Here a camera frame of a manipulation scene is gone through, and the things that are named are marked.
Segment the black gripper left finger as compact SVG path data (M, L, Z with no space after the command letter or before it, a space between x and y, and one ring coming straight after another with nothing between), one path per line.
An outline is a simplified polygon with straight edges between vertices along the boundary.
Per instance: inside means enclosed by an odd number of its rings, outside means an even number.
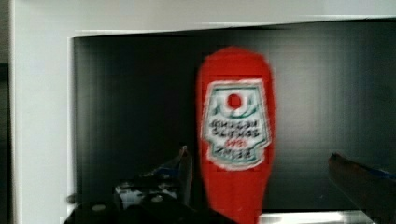
M192 183L192 155L186 145L178 154L149 172L138 174L131 179L121 180L114 188L113 198L119 209L126 210L139 205L152 194L165 194L188 205Z

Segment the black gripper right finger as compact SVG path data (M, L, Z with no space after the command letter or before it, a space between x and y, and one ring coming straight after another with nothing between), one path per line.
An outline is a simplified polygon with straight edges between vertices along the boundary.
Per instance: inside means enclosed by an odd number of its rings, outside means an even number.
M375 224L395 224L395 175L351 161L328 159L329 178Z

